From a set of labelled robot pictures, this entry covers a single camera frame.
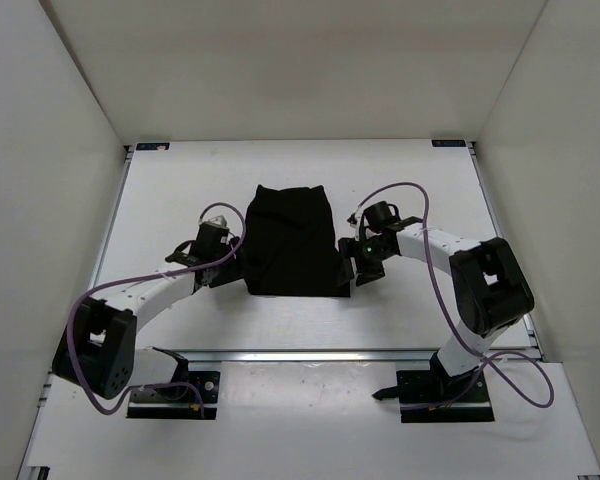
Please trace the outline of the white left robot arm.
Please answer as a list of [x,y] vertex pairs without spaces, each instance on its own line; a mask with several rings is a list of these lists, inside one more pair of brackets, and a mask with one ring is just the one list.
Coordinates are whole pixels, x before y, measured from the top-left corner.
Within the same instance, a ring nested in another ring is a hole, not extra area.
[[183,395],[189,385],[184,359],[164,348],[139,349],[137,336],[176,303],[240,279],[240,242],[223,216],[212,217],[155,272],[93,288],[72,308],[52,373],[99,399],[145,385],[155,385],[168,398]]

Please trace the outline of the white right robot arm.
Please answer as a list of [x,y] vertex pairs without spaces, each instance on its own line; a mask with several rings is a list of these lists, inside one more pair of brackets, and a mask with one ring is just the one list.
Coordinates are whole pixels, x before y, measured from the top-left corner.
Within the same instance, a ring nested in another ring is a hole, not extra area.
[[440,400],[460,393],[494,341],[535,306],[522,269],[509,245],[494,237],[478,241],[431,229],[419,217],[399,216],[394,204],[378,202],[349,218],[352,237],[338,240],[338,282],[357,287],[385,276],[392,257],[425,263],[432,283],[450,276],[459,322],[452,337],[430,359],[428,387]]

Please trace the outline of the black skirt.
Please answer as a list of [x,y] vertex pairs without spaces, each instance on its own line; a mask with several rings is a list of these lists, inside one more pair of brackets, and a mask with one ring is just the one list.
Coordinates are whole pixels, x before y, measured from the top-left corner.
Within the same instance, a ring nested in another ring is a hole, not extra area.
[[243,275],[254,296],[348,298],[338,283],[332,209],[324,187],[260,185],[246,212]]

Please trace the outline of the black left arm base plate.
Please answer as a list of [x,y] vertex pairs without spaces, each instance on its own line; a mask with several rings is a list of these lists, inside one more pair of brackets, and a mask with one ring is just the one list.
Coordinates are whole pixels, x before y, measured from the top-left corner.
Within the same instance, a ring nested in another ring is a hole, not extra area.
[[150,349],[136,360],[142,384],[129,395],[126,417],[143,420],[215,420],[220,393],[220,364],[195,364],[170,350]]

